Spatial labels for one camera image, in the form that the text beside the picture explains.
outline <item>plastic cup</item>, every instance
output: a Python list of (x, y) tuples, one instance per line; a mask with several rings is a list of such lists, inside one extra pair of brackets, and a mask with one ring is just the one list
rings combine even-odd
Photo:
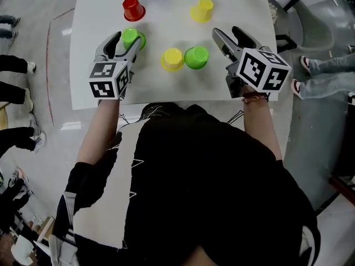
[(123, 2), (124, 17), (130, 22), (136, 22), (145, 15), (145, 8), (138, 0), (125, 0)]
[(138, 30), (136, 30), (135, 28), (125, 29), (122, 34), (124, 48), (128, 49), (137, 37), (142, 38), (142, 45), (140, 47), (140, 50), (142, 50), (145, 47), (146, 43), (145, 35), (141, 32), (138, 32)]
[(190, 14), (195, 21), (205, 23), (212, 18), (214, 6), (212, 0), (199, 0), (197, 6), (191, 7)]
[(184, 66), (184, 56), (178, 48), (169, 48), (161, 56), (161, 66), (167, 71), (178, 71)]
[(190, 48), (185, 53), (185, 63), (191, 69), (202, 69), (208, 59), (210, 57), (210, 53), (205, 47), (193, 47)]

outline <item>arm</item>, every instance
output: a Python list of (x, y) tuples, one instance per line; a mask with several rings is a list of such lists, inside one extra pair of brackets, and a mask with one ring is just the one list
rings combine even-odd
[(119, 100), (101, 101), (79, 150), (77, 162), (94, 165), (104, 155), (116, 135), (119, 105)]
[(246, 133), (259, 140), (273, 152), (277, 161), (282, 160), (280, 146), (266, 99), (244, 104), (244, 127)]

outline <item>yellow cup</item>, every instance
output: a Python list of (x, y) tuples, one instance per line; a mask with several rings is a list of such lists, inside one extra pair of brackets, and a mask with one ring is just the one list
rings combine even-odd
[(214, 6), (212, 0), (199, 0), (197, 6), (191, 7), (190, 14), (195, 21), (205, 23), (212, 18)]
[(184, 63), (184, 56), (178, 48), (169, 48), (161, 56), (161, 66), (167, 71), (178, 71)]

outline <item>red cup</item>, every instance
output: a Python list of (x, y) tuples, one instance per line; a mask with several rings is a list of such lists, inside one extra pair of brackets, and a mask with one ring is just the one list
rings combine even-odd
[(138, 0), (125, 0), (123, 2), (124, 17), (130, 22), (136, 22), (145, 15), (145, 8)]

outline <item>green cup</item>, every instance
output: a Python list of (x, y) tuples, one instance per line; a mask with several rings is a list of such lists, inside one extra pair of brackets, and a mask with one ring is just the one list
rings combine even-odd
[(143, 35), (143, 33), (141, 32), (138, 32), (138, 30), (136, 30), (135, 28), (125, 29), (122, 34), (124, 48), (128, 49), (137, 37), (142, 38), (142, 45), (140, 47), (140, 50), (142, 50), (145, 47), (145, 43), (146, 43), (145, 35)]
[(208, 59), (210, 57), (210, 53), (205, 47), (193, 47), (190, 48), (185, 53), (185, 63), (191, 69), (202, 69)]

